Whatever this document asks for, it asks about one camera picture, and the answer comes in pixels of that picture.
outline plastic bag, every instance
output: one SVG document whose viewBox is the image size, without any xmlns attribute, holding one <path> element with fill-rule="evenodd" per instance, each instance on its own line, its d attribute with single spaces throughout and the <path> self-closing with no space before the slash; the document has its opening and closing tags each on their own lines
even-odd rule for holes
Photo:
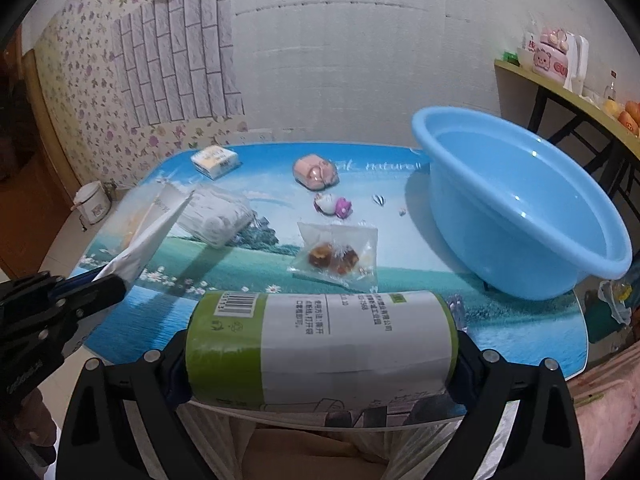
<svg viewBox="0 0 640 480">
<path fill-rule="evenodd" d="M 203 182 L 194 189 L 191 202 L 178 218 L 178 225 L 196 238 L 218 248 L 253 219 L 254 212 L 244 196 Z"/>
<path fill-rule="evenodd" d="M 149 223 L 146 224 L 144 230 L 136 235 L 135 240 L 133 240 L 124 251 L 104 266 L 100 273 L 94 278 L 94 281 L 109 274 L 116 274 L 125 282 L 127 293 L 133 288 L 134 282 L 156 253 L 158 247 L 160 247 L 164 238 L 169 234 L 171 227 L 191 199 L 190 193 L 180 193 L 175 187 L 170 184 L 167 185 L 170 186 L 172 191 L 166 194 L 165 197 L 171 196 L 171 200 L 162 202 L 162 207 L 159 211 L 154 209 L 154 206 L 149 209 L 150 214 L 147 217 Z M 82 343 L 91 335 L 91 332 L 93 332 L 116 307 L 117 305 L 111 305 L 109 308 L 99 310 L 94 314 L 79 319 L 78 329 L 73 334 L 73 337 L 65 343 L 62 349 L 62 355 L 68 357 L 80 348 Z"/>
<path fill-rule="evenodd" d="M 378 291 L 378 229 L 302 222 L 298 228 L 304 246 L 289 272 L 360 292 Z"/>
</svg>

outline green packet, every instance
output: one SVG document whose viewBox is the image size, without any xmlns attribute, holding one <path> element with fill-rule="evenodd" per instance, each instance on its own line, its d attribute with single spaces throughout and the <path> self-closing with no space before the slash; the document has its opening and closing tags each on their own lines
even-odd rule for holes
<svg viewBox="0 0 640 480">
<path fill-rule="evenodd" d="M 206 404 L 359 410 L 442 392 L 458 334 L 428 291 L 212 292 L 191 315 L 185 354 L 193 394 Z"/>
</svg>

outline small toy figure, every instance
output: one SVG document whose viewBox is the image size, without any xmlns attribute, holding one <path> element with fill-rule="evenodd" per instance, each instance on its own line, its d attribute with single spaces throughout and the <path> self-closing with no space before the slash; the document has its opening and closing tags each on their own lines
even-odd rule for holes
<svg viewBox="0 0 640 480">
<path fill-rule="evenodd" d="M 293 165 L 293 176 L 311 191 L 320 191 L 340 180 L 334 164 L 311 153 L 299 158 Z"/>
<path fill-rule="evenodd" d="M 533 56 L 533 64 L 548 72 L 551 68 L 551 54 L 546 52 L 544 48 L 537 47 Z"/>
<path fill-rule="evenodd" d="M 340 197 L 335 203 L 335 215 L 343 220 L 351 214 L 351 202 L 345 197 Z"/>
<path fill-rule="evenodd" d="M 331 193 L 317 193 L 314 197 L 314 207 L 327 216 L 336 215 L 345 219 L 351 214 L 351 202 L 345 197 L 336 198 Z"/>
</svg>

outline white canister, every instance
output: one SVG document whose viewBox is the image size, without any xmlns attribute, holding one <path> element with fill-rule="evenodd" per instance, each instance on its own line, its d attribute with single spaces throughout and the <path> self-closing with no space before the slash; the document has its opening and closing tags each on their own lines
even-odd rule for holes
<svg viewBox="0 0 640 480">
<path fill-rule="evenodd" d="M 74 209 L 78 209 L 89 224 L 97 224 L 110 208 L 111 200 L 99 180 L 82 186 L 74 198 Z"/>
</svg>

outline wooden door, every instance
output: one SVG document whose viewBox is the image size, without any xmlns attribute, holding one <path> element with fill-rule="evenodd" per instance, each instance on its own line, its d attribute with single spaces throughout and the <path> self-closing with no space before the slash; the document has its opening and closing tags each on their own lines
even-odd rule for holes
<svg viewBox="0 0 640 480">
<path fill-rule="evenodd" d="M 0 268 L 9 278 L 38 272 L 71 204 L 27 99 L 19 37 L 0 59 Z"/>
<path fill-rule="evenodd" d="M 0 182 L 0 266 L 10 278 L 38 272 L 69 215 L 38 150 L 20 171 Z"/>
</svg>

